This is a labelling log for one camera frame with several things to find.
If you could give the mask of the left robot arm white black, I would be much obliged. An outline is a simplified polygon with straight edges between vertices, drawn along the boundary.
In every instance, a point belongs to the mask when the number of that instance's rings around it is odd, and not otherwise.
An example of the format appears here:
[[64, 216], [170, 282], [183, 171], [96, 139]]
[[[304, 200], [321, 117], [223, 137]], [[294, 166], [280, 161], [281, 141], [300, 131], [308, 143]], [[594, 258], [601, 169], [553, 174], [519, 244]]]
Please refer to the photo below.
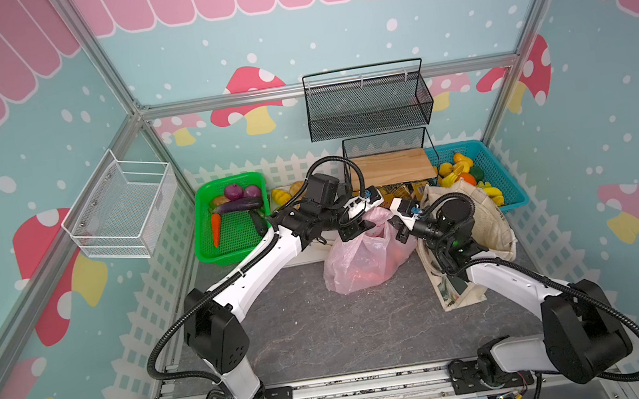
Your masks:
[[[364, 217], [382, 201], [356, 162], [336, 155], [315, 161], [298, 192], [265, 218], [267, 230], [246, 259], [206, 291], [190, 291], [188, 308], [153, 347], [146, 373], [156, 381], [206, 379], [225, 399], [266, 399], [247, 357], [250, 342], [242, 323], [250, 308], [278, 272], [325, 231], [334, 230], [346, 241], [372, 228]], [[178, 332], [207, 370], [157, 369], [163, 349]]]

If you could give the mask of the pink plastic grocery bag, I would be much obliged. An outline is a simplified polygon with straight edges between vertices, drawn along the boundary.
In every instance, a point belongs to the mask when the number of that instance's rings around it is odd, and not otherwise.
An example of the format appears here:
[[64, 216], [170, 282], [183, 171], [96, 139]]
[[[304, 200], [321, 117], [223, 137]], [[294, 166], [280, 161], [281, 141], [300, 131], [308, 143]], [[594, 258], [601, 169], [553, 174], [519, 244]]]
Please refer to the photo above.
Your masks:
[[364, 216], [375, 226], [346, 243], [337, 239], [324, 263], [326, 288], [340, 295], [380, 286], [391, 279], [417, 247], [409, 236], [405, 243], [389, 221], [392, 211], [377, 207]]

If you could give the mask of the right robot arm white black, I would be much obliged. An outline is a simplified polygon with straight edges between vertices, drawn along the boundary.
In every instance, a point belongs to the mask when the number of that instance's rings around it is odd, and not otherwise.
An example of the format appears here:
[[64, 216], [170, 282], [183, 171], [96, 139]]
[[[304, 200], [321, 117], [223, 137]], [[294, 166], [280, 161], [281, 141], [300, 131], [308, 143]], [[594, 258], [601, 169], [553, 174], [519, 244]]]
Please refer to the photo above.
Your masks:
[[478, 243], [476, 204], [467, 194], [442, 195], [426, 208], [397, 198], [390, 208], [400, 241], [420, 239], [449, 277], [495, 291], [541, 320], [541, 334], [491, 342], [480, 357], [489, 374], [560, 374], [578, 385], [639, 381], [639, 325], [596, 282], [547, 278]]

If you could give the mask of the canvas tote bag leaf print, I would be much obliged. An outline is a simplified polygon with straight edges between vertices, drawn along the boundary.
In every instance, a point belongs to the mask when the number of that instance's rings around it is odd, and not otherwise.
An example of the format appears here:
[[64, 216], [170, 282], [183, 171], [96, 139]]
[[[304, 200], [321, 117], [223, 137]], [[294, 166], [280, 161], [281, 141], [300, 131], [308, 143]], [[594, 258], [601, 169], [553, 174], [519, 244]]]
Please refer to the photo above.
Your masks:
[[[464, 241], [468, 228], [463, 234], [456, 233], [452, 245], [448, 248], [450, 258], [461, 265], [467, 263], [467, 254], [489, 251], [505, 261], [515, 261], [518, 240], [506, 221], [502, 210], [493, 202], [486, 190], [470, 183], [457, 181], [450, 188], [427, 186], [420, 202], [420, 206], [427, 208], [440, 197], [449, 194], [465, 194], [473, 201], [474, 215], [470, 238]], [[424, 240], [417, 241], [417, 256], [428, 275], [432, 289], [440, 301], [445, 312], [457, 310], [482, 303], [486, 300], [487, 288], [468, 283], [463, 278], [455, 278], [441, 268], [435, 258], [434, 245], [428, 245]]]

